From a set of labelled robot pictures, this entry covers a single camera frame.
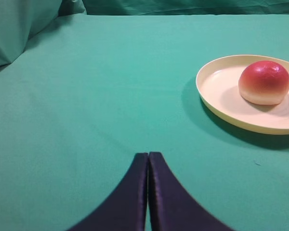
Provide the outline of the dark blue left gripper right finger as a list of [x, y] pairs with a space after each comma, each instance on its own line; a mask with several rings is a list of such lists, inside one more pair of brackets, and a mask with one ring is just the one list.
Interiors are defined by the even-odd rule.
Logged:
[[162, 153], [150, 152], [148, 202], [153, 231], [231, 231], [181, 185]]

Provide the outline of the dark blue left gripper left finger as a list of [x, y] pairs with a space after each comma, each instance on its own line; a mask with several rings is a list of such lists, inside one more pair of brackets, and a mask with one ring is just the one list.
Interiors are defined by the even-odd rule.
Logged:
[[112, 193], [70, 231], [144, 231], [148, 154], [137, 153]]

